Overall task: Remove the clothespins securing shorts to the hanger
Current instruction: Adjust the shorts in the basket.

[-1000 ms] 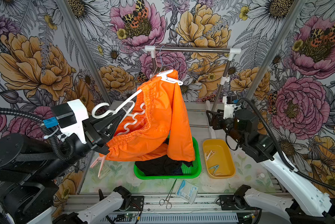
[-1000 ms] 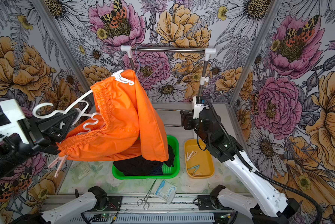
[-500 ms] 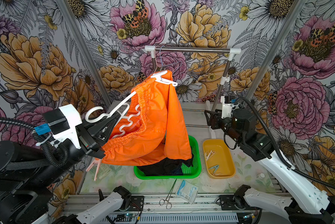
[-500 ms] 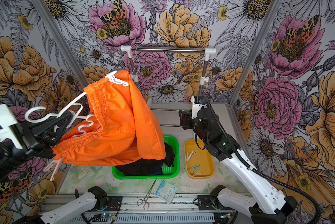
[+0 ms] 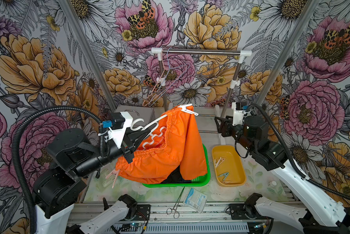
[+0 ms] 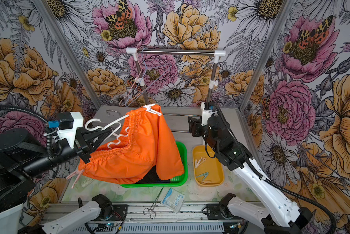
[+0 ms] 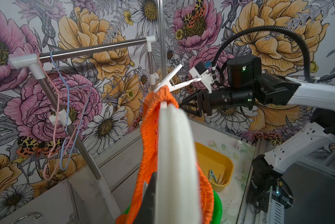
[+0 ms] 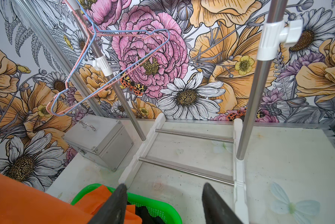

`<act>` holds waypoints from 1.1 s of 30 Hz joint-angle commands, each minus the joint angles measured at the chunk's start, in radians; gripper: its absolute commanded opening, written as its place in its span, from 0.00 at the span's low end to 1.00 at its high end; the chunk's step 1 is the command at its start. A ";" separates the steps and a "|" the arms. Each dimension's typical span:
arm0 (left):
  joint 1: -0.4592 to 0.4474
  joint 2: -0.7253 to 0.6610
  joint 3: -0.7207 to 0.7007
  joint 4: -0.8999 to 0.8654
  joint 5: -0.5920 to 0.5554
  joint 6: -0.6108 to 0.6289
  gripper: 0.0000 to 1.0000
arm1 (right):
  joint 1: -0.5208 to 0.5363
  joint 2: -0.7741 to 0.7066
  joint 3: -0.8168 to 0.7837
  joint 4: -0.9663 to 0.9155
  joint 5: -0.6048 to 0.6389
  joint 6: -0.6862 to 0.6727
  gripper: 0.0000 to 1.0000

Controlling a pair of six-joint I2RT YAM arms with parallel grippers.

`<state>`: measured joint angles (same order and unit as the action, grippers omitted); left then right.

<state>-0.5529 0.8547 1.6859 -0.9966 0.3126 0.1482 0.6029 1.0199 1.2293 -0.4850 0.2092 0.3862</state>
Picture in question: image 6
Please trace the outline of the pink clothespin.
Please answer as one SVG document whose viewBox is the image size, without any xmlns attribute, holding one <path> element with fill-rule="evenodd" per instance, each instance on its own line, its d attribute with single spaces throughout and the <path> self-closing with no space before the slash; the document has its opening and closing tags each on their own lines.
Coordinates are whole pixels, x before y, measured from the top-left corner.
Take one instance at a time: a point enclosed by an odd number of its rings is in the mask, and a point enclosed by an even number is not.
<svg viewBox="0 0 350 234">
<path fill-rule="evenodd" d="M 80 177 L 83 175 L 84 170 L 75 170 L 70 175 L 66 177 L 67 180 L 71 180 L 73 177 L 76 177 L 71 188 L 74 189 L 76 183 L 79 181 Z"/>
</svg>

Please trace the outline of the white clothespin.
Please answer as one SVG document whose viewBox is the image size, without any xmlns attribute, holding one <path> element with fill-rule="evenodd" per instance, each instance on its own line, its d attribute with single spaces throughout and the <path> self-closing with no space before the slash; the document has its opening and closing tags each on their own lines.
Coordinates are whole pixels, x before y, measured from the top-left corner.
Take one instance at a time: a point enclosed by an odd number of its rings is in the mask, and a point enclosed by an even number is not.
<svg viewBox="0 0 350 234">
<path fill-rule="evenodd" d="M 154 110 L 152 107 L 154 107 L 156 104 L 148 104 L 148 105 L 145 105 L 143 106 L 143 108 L 145 108 L 145 111 L 151 113 L 151 114 L 155 114 L 155 115 L 158 115 L 158 116 L 162 116 L 162 113 L 161 112 L 158 112 L 156 110 Z"/>
<path fill-rule="evenodd" d="M 204 157 L 201 157 L 200 159 L 195 159 L 194 168 L 197 169 L 204 161 L 206 161 L 206 158 Z"/>
</svg>

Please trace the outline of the green clothespin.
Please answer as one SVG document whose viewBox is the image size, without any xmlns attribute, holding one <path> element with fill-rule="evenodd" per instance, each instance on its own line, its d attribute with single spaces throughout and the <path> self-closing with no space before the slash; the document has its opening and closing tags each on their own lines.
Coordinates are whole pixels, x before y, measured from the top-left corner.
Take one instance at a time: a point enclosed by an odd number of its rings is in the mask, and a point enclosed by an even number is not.
<svg viewBox="0 0 350 234">
<path fill-rule="evenodd" d="M 204 181 L 209 175 L 209 172 L 202 173 L 200 175 L 197 175 L 196 178 L 200 178 L 201 181 Z"/>
</svg>

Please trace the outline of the white hanger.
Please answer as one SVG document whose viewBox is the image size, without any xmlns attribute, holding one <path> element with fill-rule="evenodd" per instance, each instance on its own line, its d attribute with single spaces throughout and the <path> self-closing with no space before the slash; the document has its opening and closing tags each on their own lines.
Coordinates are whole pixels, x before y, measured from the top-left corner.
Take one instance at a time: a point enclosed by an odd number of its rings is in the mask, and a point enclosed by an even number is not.
<svg viewBox="0 0 350 234">
<path fill-rule="evenodd" d="M 123 127 L 123 124 L 125 123 L 125 120 L 130 117 L 130 114 L 131 115 L 133 114 L 133 111 L 134 110 L 128 112 L 125 116 L 123 116 L 123 117 L 121 117 L 121 118 L 119 118 L 119 119 L 117 119 L 117 120 L 115 120 L 113 122 L 110 122 L 109 124 L 106 124 L 105 126 L 96 125 L 96 126 L 89 127 L 90 124 L 93 125 L 95 123 L 101 123 L 100 119 L 95 119 L 95 118 L 94 119 L 90 119 L 89 121 L 86 122 L 84 127 L 88 131 L 106 130 L 108 128 L 111 128 L 112 129 L 112 133 L 104 140 L 102 145 L 104 143 L 108 143 L 108 147 L 110 147 L 111 145 L 118 145 L 121 142 L 120 138 L 128 136 L 129 126 L 124 128 L 123 133 L 120 133 L 120 131 L 121 131 L 122 127 Z M 144 112 L 144 113 L 149 113 L 149 112 L 145 111 L 145 108 L 143 108 L 143 107 L 137 108 L 135 111 L 141 111 L 141 112 Z M 149 116 L 150 117 L 154 117 L 154 116 L 158 116 L 158 115 L 149 113 Z"/>
</svg>

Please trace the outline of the orange shorts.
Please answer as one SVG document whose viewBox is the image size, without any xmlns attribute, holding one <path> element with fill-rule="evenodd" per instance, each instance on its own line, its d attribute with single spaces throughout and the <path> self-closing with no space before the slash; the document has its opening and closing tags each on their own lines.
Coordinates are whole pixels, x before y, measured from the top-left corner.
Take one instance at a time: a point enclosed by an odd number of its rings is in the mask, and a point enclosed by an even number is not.
<svg viewBox="0 0 350 234">
<path fill-rule="evenodd" d="M 135 184 L 156 166 L 160 179 L 168 180 L 184 173 L 176 141 L 164 116 L 133 111 L 122 130 L 129 126 L 127 137 L 120 144 L 108 143 L 91 154 L 88 164 L 79 163 L 78 170 L 95 180 L 114 184 Z"/>
</svg>

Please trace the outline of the black shorts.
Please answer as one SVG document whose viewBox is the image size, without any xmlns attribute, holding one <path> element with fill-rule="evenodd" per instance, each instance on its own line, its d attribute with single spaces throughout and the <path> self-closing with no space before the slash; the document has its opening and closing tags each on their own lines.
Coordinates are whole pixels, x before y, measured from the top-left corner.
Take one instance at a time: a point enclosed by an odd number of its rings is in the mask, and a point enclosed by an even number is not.
<svg viewBox="0 0 350 234">
<path fill-rule="evenodd" d="M 153 166 L 151 170 L 144 176 L 143 179 L 136 182 L 136 184 L 167 184 L 167 183 L 171 183 L 171 181 L 160 179 L 156 172 L 156 166 Z"/>
</svg>

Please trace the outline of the pink hanger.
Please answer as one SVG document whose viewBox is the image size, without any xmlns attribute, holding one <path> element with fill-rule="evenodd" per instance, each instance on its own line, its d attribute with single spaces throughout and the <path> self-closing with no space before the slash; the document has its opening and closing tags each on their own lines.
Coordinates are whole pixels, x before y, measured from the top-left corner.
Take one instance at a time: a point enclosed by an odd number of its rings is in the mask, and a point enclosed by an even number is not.
<svg viewBox="0 0 350 234">
<path fill-rule="evenodd" d="M 141 59 L 144 64 L 144 69 L 141 66 L 141 63 L 139 62 L 139 56 L 138 56 L 138 51 L 136 50 L 134 53 L 132 53 L 133 58 L 134 58 L 134 63 L 137 68 L 138 75 L 135 77 L 134 83 L 130 87 L 129 91 L 127 92 L 127 95 L 125 96 L 125 102 L 121 100 L 119 102 L 119 107 L 123 106 L 130 106 L 134 101 L 136 101 L 140 96 L 144 97 L 144 103 L 145 105 L 150 104 L 150 100 L 147 95 L 147 87 L 145 85 L 145 80 L 144 76 L 148 70 L 145 58 L 143 54 L 141 53 Z"/>
</svg>

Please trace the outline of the blue hanger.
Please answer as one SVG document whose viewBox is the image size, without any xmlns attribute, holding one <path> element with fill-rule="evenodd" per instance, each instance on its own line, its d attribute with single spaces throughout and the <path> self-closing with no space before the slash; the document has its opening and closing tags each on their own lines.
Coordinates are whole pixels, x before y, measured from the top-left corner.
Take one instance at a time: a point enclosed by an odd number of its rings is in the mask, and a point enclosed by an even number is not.
<svg viewBox="0 0 350 234">
<path fill-rule="evenodd" d="M 140 51 L 140 55 L 142 57 L 142 61 L 144 63 L 144 69 L 142 69 L 141 67 L 141 63 L 139 62 L 139 54 L 138 52 Z M 127 54 L 131 54 L 134 58 L 134 62 L 135 65 L 137 67 L 138 70 L 138 76 L 135 78 L 134 83 L 137 83 L 141 88 L 142 91 L 139 93 L 136 93 L 137 87 L 134 89 L 134 91 L 129 90 L 128 94 L 127 94 L 127 101 L 124 103 L 123 106 L 125 107 L 129 107 L 132 103 L 134 103 L 140 96 L 144 97 L 144 103 L 145 105 L 150 104 L 150 100 L 148 98 L 147 95 L 147 89 L 154 84 L 154 82 L 152 84 L 150 84 L 148 87 L 146 87 L 145 84 L 145 74 L 148 70 L 146 62 L 145 62 L 145 58 L 144 58 L 144 54 L 171 54 L 172 50 L 169 49 L 159 49 L 159 48 L 152 48 L 149 49 L 147 47 L 139 49 L 139 48 L 135 48 L 135 47 L 127 47 L 126 48 L 126 53 Z"/>
</svg>

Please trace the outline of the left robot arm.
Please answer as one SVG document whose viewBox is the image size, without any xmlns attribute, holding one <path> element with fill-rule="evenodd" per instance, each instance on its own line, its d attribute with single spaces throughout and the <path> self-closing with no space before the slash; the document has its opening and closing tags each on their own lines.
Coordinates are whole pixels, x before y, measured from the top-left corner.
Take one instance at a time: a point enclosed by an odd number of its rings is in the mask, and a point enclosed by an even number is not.
<svg viewBox="0 0 350 234">
<path fill-rule="evenodd" d="M 82 207 L 43 225 L 19 229 L 19 219 L 34 178 L 75 157 L 89 163 L 93 153 L 111 133 L 111 129 L 76 130 L 68 143 L 43 147 L 26 129 L 10 129 L 0 135 L 0 234 L 68 234 L 89 221 L 108 220 L 113 214 L 111 201 L 97 195 Z"/>
</svg>

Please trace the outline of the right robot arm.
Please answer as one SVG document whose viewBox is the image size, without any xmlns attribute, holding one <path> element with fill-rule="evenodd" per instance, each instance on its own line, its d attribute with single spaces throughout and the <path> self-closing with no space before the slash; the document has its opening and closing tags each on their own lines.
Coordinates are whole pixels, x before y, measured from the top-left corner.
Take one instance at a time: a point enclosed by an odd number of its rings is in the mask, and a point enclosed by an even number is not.
<svg viewBox="0 0 350 234">
<path fill-rule="evenodd" d="M 262 207 L 245 202 L 234 194 L 220 202 L 227 214 L 241 217 L 260 227 L 267 234 L 300 234 L 310 222 L 312 213 L 292 202 L 280 190 L 264 181 L 255 171 L 261 172 L 249 150 L 232 136 L 229 124 L 220 116 L 212 116 L 202 125 L 201 119 L 188 117 L 189 132 L 202 137 L 212 148 L 218 161 L 247 184 L 259 198 Z"/>
</svg>

